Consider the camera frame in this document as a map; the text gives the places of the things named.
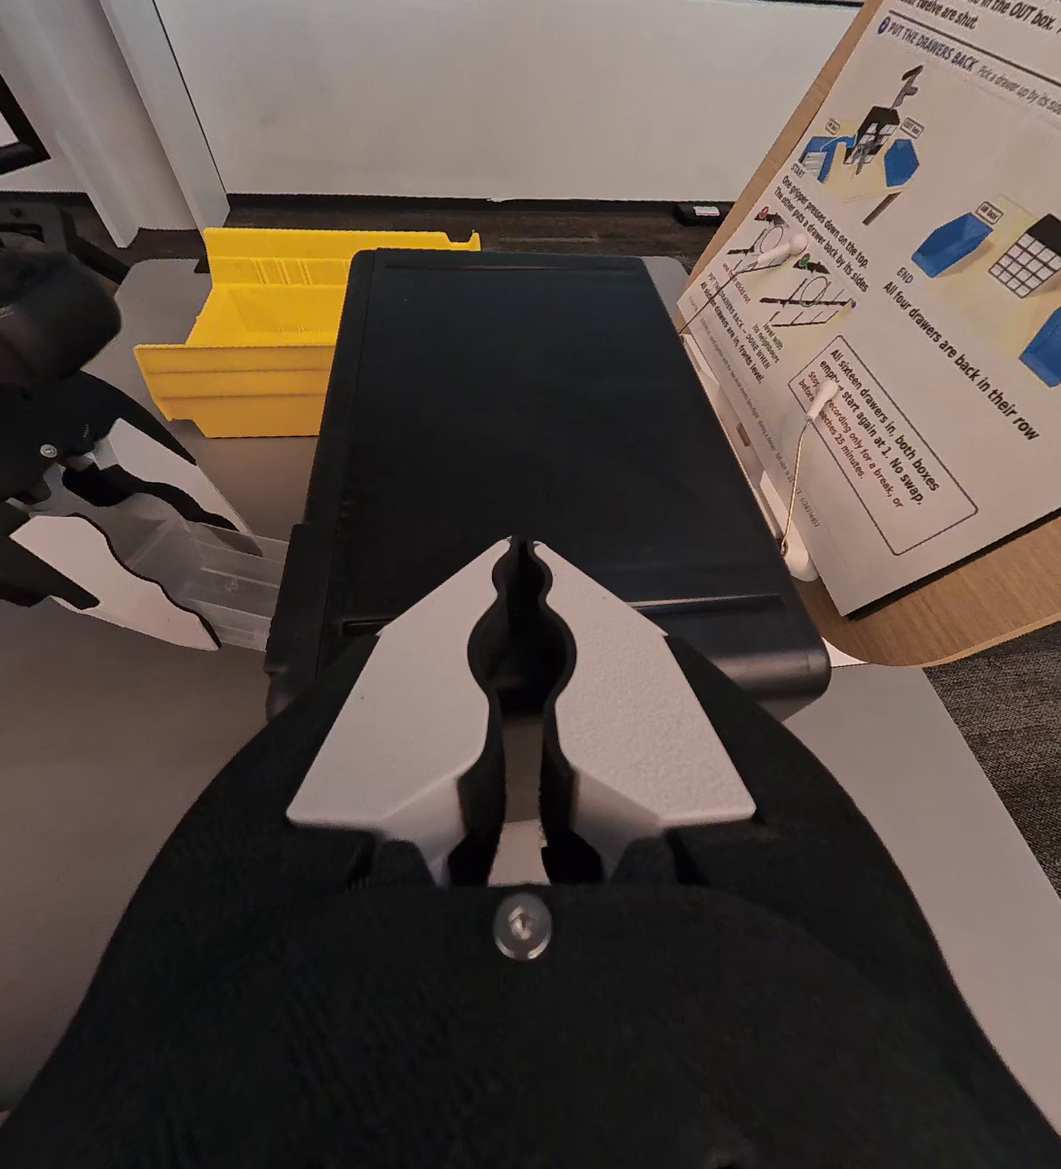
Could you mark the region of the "yellow plastic bin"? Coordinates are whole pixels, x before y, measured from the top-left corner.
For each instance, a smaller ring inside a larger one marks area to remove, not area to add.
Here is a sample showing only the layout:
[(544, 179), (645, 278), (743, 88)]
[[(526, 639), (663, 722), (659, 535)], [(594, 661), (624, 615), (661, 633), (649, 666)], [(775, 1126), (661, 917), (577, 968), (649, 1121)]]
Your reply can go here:
[(350, 259), (374, 249), (478, 251), (431, 229), (207, 227), (211, 291), (182, 343), (134, 355), (165, 418), (209, 439), (317, 434)]

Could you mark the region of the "white tethered magnetic pin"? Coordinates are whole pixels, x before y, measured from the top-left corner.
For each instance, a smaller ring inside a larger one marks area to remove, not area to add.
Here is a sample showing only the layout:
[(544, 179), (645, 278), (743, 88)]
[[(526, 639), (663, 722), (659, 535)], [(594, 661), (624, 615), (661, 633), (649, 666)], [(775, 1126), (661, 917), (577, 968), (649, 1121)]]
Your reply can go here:
[(718, 284), (709, 294), (706, 294), (703, 304), (693, 313), (690, 319), (678, 328), (678, 333), (687, 333), (692, 328), (693, 322), (695, 322), (701, 314), (712, 306), (715, 302), (723, 295), (728, 286), (732, 284), (739, 276), (777, 267), (783, 264), (786, 259), (800, 255), (805, 248), (805, 244), (806, 237), (799, 232), (791, 237), (787, 242), (775, 245), (767, 253), (755, 255), (744, 262), (739, 261), (732, 270), (729, 270), (725, 280), (718, 282)]
[(791, 486), (789, 496), (786, 507), (786, 518), (782, 528), (782, 535), (780, 541), (780, 553), (782, 558), (786, 558), (789, 551), (791, 544), (791, 533), (794, 525), (794, 509), (797, 502), (798, 483), (800, 476), (800, 459), (802, 459), (802, 448), (804, 445), (804, 439), (806, 434), (811, 430), (814, 424), (820, 419), (821, 413), (825, 410), (826, 406), (835, 398), (838, 393), (841, 386), (838, 381), (833, 377), (828, 377), (821, 387), (816, 391), (814, 398), (811, 399), (810, 407), (803, 417), (800, 430), (798, 432), (797, 443), (794, 447), (794, 459), (791, 472)]

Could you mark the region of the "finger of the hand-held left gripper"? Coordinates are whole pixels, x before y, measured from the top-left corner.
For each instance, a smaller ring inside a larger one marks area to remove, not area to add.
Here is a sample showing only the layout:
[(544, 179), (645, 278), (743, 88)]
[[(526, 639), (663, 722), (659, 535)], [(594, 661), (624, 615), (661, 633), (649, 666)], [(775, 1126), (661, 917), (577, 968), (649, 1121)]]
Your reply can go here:
[(107, 507), (146, 495), (181, 517), (240, 534), (250, 528), (200, 467), (126, 419), (82, 454), (62, 458), (63, 483), (85, 501)]
[(217, 650), (209, 623), (171, 599), (157, 582), (124, 566), (90, 519), (35, 514), (9, 539), (95, 598), (83, 610), (85, 616), (174, 645)]

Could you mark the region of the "black drawer cabinet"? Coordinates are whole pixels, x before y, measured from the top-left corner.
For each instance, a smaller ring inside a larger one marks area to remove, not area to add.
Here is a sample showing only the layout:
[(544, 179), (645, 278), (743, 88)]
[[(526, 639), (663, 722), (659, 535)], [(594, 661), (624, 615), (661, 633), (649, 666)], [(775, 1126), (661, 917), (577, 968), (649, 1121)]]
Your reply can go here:
[(830, 659), (635, 256), (353, 256), (265, 671), (273, 716), (496, 540), (545, 542), (771, 714)]

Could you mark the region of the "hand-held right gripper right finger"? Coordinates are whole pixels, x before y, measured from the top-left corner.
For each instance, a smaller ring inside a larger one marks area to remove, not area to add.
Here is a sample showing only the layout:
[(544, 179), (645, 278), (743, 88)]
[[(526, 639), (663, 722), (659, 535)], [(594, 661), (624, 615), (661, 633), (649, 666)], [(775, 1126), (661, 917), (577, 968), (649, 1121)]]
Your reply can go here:
[(573, 662), (552, 700), (573, 777), (568, 826), (601, 859), (671, 829), (745, 821), (756, 804), (668, 637), (542, 542), (544, 605)]

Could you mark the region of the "white poster stand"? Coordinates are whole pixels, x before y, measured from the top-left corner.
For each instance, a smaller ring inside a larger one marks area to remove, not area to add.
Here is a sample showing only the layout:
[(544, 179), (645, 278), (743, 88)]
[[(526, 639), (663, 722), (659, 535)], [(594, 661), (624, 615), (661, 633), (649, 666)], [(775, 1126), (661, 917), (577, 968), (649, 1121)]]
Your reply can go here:
[[(793, 522), (789, 522), (787, 506), (782, 502), (777, 489), (770, 479), (760, 459), (756, 456), (756, 447), (753, 446), (744, 431), (740, 418), (733, 410), (727, 395), (715, 377), (707, 360), (703, 358), (698, 343), (690, 336), (682, 333), (681, 338), (688, 358), (698, 374), (701, 388), (707, 396), (714, 413), (727, 436), (732, 452), (742, 465), (742, 470), (749, 481), (751, 492), (758, 502), (758, 507), (769, 525), (775, 542), (780, 546), (783, 539), (787, 539), (786, 550), (782, 553), (783, 563), (795, 582), (805, 583), (819, 579), (819, 574), (808, 550), (802, 541), (800, 533)], [(789, 535), (786, 536), (784, 529), (789, 528)]]

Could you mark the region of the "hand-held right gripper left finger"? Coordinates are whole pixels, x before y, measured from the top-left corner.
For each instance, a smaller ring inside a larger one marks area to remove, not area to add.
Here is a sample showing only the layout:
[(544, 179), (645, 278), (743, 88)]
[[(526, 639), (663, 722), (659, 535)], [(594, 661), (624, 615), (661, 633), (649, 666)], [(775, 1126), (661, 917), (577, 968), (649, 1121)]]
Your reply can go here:
[(508, 536), (379, 632), (286, 811), (415, 846), (435, 881), (487, 881), (507, 810), (501, 678), (529, 567)]

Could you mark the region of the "clear small plastic drawer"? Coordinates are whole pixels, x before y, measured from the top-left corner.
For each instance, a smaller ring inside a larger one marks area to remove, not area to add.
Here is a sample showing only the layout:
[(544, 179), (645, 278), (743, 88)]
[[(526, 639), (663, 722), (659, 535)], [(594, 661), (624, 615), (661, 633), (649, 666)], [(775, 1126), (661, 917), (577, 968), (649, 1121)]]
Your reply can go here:
[(284, 541), (170, 516), (129, 520), (113, 547), (128, 568), (206, 621), (220, 643), (266, 649)]

